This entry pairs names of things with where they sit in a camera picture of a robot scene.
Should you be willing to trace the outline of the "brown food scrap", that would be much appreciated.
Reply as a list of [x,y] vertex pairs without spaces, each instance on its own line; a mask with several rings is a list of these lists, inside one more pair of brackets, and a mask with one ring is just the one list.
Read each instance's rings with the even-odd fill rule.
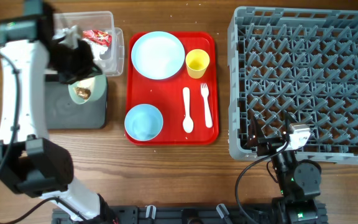
[[83,100],[88,100],[91,96],[91,91],[88,88],[74,87],[74,92],[76,96],[80,97]]

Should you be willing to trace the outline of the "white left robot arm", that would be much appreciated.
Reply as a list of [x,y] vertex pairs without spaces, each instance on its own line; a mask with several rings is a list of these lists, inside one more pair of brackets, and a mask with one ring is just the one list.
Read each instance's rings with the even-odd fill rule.
[[46,70],[66,85],[104,78],[77,27],[55,37],[53,13],[45,1],[25,1],[22,16],[0,19],[0,182],[15,194],[54,203],[72,222],[118,223],[103,197],[75,177],[70,153],[49,138]]

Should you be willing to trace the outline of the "white tissue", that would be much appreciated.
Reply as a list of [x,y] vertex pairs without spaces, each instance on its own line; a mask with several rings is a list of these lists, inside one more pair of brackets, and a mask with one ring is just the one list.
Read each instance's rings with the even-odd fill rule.
[[58,44],[63,44],[70,49],[77,49],[79,41],[82,40],[83,31],[77,26],[58,30],[53,40]]

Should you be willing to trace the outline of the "yellow plastic cup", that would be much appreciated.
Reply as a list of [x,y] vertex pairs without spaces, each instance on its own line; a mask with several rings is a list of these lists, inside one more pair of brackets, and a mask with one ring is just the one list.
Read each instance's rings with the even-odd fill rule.
[[191,78],[201,78],[210,63],[209,54],[202,49],[194,49],[187,53],[185,58],[186,69]]

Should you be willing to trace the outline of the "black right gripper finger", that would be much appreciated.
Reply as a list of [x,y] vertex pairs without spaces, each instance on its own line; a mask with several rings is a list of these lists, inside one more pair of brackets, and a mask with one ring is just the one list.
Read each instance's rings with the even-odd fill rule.
[[286,132],[286,134],[293,134],[293,128],[291,127],[291,124],[296,123],[295,119],[288,112],[284,112],[284,118],[285,118],[285,132]]
[[255,116],[250,119],[250,125],[248,127],[249,135],[247,139],[247,147],[257,147],[262,142],[264,134],[260,128]]

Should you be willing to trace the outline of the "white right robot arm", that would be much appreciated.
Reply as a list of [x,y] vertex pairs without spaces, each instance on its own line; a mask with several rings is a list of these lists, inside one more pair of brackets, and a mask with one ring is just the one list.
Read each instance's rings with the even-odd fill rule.
[[317,203],[321,194],[321,166],[312,160],[299,161],[295,152],[311,136],[310,127],[285,113],[285,130],[268,138],[256,117],[250,120],[247,147],[256,147],[257,155],[271,161],[282,196],[272,200],[278,223],[324,223],[325,208]]

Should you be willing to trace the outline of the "pale green bowl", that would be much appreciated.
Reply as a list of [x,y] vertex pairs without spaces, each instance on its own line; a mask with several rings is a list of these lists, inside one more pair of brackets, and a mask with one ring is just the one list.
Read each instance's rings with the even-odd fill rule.
[[[87,102],[92,102],[100,99],[104,92],[107,89],[107,78],[105,75],[97,75],[95,77],[87,78],[81,81],[74,82],[71,85],[68,85],[68,92],[70,98],[78,105],[85,104]],[[91,91],[91,96],[88,100],[83,100],[80,97],[76,96],[74,92],[74,87],[83,87],[88,88]]]

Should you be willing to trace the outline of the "red snack wrapper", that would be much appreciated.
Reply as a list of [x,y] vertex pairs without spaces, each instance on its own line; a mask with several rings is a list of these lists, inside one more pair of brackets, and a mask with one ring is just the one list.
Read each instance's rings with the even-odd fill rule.
[[101,30],[84,30],[83,38],[105,47],[112,44],[112,35]]

